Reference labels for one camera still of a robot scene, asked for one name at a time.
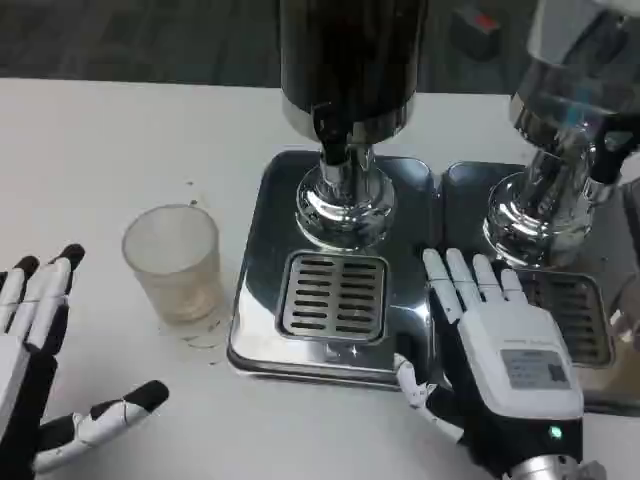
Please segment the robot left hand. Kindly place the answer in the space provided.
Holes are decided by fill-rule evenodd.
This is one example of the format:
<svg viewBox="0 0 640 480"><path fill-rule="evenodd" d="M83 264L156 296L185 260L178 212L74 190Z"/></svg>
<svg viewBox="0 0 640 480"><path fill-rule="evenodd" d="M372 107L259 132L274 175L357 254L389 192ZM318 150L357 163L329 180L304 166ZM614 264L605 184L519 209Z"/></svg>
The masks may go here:
<svg viewBox="0 0 640 480"><path fill-rule="evenodd" d="M149 381L85 413L42 420L68 326L74 272L84 248L70 244L47 263L22 258L1 274L1 476L33 479L95 450L169 398Z"/></svg>

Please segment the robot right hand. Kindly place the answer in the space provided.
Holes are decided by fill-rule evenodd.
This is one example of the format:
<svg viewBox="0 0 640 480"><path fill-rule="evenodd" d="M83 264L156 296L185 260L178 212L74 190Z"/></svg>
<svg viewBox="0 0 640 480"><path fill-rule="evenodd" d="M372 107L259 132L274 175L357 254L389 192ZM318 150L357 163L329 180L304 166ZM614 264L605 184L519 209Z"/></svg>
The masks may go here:
<svg viewBox="0 0 640 480"><path fill-rule="evenodd" d="M577 479L584 395L552 314L516 272L482 254L422 253L447 385L429 379L417 342L398 336L396 379L410 407L496 479Z"/></svg>

